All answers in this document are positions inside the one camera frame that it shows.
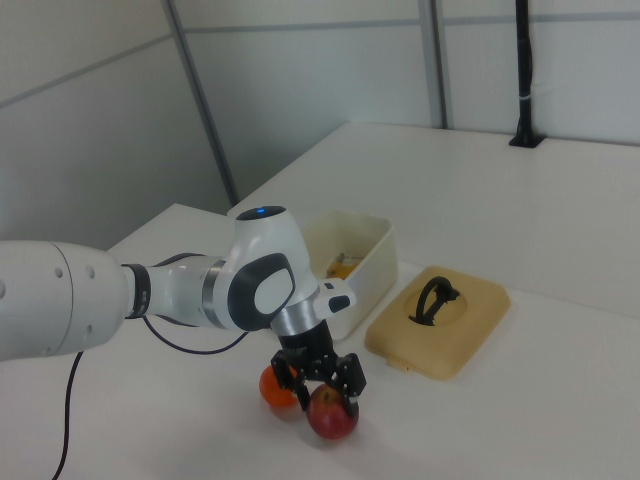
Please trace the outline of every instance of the table surface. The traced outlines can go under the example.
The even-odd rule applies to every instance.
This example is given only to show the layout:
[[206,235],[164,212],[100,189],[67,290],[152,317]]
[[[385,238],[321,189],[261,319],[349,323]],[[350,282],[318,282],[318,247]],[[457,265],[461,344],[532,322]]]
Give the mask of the table surface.
[[[350,437],[324,442],[297,409],[264,405],[258,378],[278,349],[267,332],[250,334],[223,355],[198,357],[127,321],[80,362],[61,478],[636,478],[640,322],[621,313],[637,301],[629,295],[635,284],[623,280],[635,281],[638,272],[622,259],[638,261],[625,234],[639,233],[630,220],[640,187],[629,176],[640,150],[545,140],[546,150],[536,153],[502,149],[504,140],[346,125],[230,212],[283,204],[304,224],[340,207],[395,224],[398,282],[336,344],[338,353],[360,356],[368,379]],[[517,167],[508,165],[509,156]],[[233,223],[174,205],[111,253],[147,264],[182,251],[221,255]],[[567,248],[579,237],[575,249]],[[501,281],[512,302],[447,382],[401,373],[363,345],[376,315],[431,264]],[[619,300],[615,308],[608,308],[610,296]],[[154,323],[192,348],[216,348],[237,336]],[[53,475],[72,361],[0,364],[0,477]]]

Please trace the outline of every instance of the black mount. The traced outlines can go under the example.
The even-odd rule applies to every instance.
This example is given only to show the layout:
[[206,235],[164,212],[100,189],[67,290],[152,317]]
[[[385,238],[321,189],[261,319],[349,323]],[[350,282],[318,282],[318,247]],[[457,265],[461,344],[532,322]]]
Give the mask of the black mount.
[[529,37],[529,0],[516,0],[516,28],[518,31],[518,81],[520,84],[520,119],[516,136],[509,145],[536,148],[544,135],[533,132],[531,121],[531,81],[533,79],[533,53]]

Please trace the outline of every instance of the plastic container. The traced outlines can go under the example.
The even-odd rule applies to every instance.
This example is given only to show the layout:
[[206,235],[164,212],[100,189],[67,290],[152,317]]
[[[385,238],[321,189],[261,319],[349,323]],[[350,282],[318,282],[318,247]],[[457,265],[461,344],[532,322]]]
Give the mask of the plastic container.
[[[416,315],[423,287],[444,277],[459,296],[437,311],[434,326],[409,319]],[[426,305],[436,300],[429,293]],[[367,329],[365,346],[387,359],[389,365],[415,370],[435,380],[455,376],[484,343],[509,309],[505,289],[496,283],[444,267],[426,268],[407,285]]]
[[356,305],[327,319],[334,340],[345,338],[367,316],[398,278],[398,261],[389,220],[345,210],[321,212],[302,229],[311,270],[327,278],[340,254],[361,257],[345,278],[356,295]]

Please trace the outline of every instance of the cable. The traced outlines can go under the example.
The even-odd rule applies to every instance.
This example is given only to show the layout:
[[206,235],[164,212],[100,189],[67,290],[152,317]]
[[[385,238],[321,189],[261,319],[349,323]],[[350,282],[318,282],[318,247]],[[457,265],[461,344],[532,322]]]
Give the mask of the cable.
[[[144,323],[147,324],[149,330],[158,337],[163,343],[169,345],[171,348],[175,348],[176,350],[180,350],[181,352],[191,353],[193,355],[215,355],[217,353],[226,352],[231,348],[235,347],[238,343],[242,341],[244,337],[249,335],[249,332],[244,332],[237,339],[231,342],[226,347],[219,348],[217,350],[210,351],[200,351],[200,350],[190,350],[188,348],[180,347],[174,343],[171,343],[169,340],[164,338],[162,335],[158,333],[158,331],[153,328],[149,320],[146,316],[142,317],[144,319]],[[82,354],[84,352],[80,352],[76,355],[76,359],[73,361],[73,366],[71,367],[71,373],[69,374],[69,381],[67,382],[67,394],[64,401],[64,444],[62,447],[62,456],[60,458],[60,464],[58,465],[58,470],[53,476],[52,480],[58,480],[60,477],[60,473],[62,473],[62,469],[64,468],[65,461],[67,460],[67,452],[69,451],[69,417],[71,416],[71,388],[73,387],[73,379],[76,376],[76,370],[78,369],[78,363],[80,363],[80,358],[82,358]]]
[[155,328],[153,328],[153,326],[151,325],[151,322],[149,322],[149,319],[146,317],[146,315],[143,316],[142,319],[144,320],[144,323],[147,324],[147,327],[149,327],[149,330],[151,330],[151,333],[153,333],[156,337],[158,337],[158,339],[162,343],[165,343],[166,345],[169,345],[171,348],[175,348],[176,350],[180,350],[181,352],[191,353],[192,355],[215,355],[217,353],[226,352],[227,350],[230,350],[233,347],[235,347],[237,344],[239,344],[244,337],[249,335],[249,332],[244,332],[242,335],[240,335],[238,338],[236,338],[229,345],[227,345],[226,347],[219,348],[217,350],[209,350],[209,351],[190,350],[188,348],[180,347],[180,346],[176,345],[175,343],[171,343],[169,340],[167,340],[162,335],[160,335],[158,333],[158,331]]
[[60,464],[58,465],[58,470],[56,474],[53,476],[53,480],[57,480],[64,468],[64,462],[67,460],[67,451],[69,450],[69,417],[71,413],[71,388],[73,387],[73,378],[76,376],[76,370],[78,369],[78,363],[80,363],[80,358],[82,358],[82,354],[84,352],[80,352],[76,355],[76,359],[73,361],[73,366],[71,367],[71,373],[69,374],[69,381],[67,382],[67,395],[64,400],[64,445],[62,447],[62,457],[60,458]]

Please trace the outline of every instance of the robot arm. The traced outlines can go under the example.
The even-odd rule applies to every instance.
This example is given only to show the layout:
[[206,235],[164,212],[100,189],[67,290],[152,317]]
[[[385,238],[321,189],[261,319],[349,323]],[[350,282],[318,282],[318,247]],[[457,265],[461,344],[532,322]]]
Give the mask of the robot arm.
[[179,255],[153,267],[121,266],[77,245],[0,242],[0,361],[83,351],[108,341],[124,318],[143,315],[269,328],[283,347],[272,359],[276,376],[303,409],[306,379],[329,383],[357,409],[364,375],[357,356],[333,351],[325,321],[354,302],[342,280],[315,278],[300,230],[282,207],[239,215],[224,258]]

